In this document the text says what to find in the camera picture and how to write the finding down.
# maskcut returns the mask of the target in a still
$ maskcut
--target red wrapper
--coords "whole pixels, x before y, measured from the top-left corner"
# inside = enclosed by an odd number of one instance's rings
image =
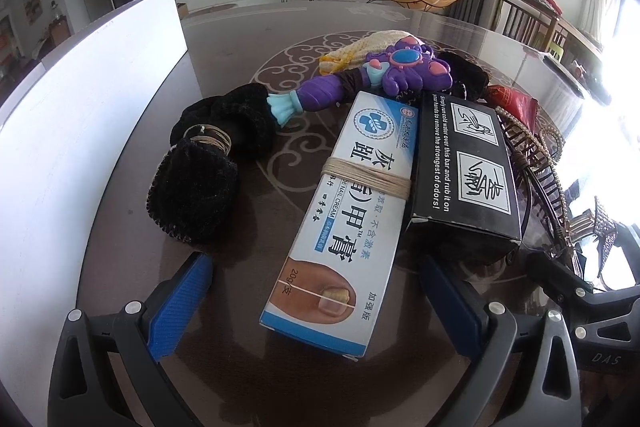
[[[538,100],[528,94],[504,86],[487,86],[484,99],[489,105],[499,105],[509,111],[535,134]]]

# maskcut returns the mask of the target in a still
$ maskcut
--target blue cross logo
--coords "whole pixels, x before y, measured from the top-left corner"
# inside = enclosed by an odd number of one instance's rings
[[[382,121],[380,115],[376,112],[370,112],[369,116],[363,114],[360,117],[360,123],[364,125],[364,130],[372,134],[377,134],[378,130],[386,130],[386,122]]]

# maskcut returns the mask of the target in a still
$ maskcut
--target nail cream box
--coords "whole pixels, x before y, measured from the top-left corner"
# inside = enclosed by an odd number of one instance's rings
[[[332,156],[411,178],[416,108],[360,92]],[[324,174],[260,324],[362,357],[396,254],[405,201]]]

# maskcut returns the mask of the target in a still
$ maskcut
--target blue stripe on box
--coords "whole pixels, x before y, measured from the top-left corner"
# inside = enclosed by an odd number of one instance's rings
[[[314,248],[314,250],[316,250],[317,252],[321,252],[322,250],[324,250],[324,245],[326,245],[326,240],[329,239],[329,233],[331,232],[331,229],[334,227],[334,221],[335,219],[333,217],[326,218],[324,222],[324,227],[322,227],[322,230],[320,231],[318,242],[316,243],[316,247]]]
[[[292,337],[297,341],[321,347],[322,349],[327,349],[334,353],[340,353],[341,355],[361,357],[367,349],[367,346],[363,346],[362,344],[332,337],[326,333],[321,333],[320,331],[312,330],[311,328],[290,322],[287,319],[278,317],[270,312],[262,312],[260,323],[273,328],[283,335]]]

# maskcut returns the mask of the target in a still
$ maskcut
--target silver screw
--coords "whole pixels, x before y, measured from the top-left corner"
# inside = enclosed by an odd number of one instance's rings
[[[562,314],[558,310],[549,310],[547,315],[553,322],[560,322],[562,320]]]
[[[489,311],[491,311],[495,315],[502,315],[504,313],[504,306],[497,301],[490,302]]]
[[[124,311],[126,311],[129,315],[138,313],[141,309],[142,304],[140,304],[138,301],[131,301],[129,304],[124,306]]]
[[[82,312],[78,309],[71,310],[69,314],[66,316],[71,322],[75,322],[80,317],[82,317]]]

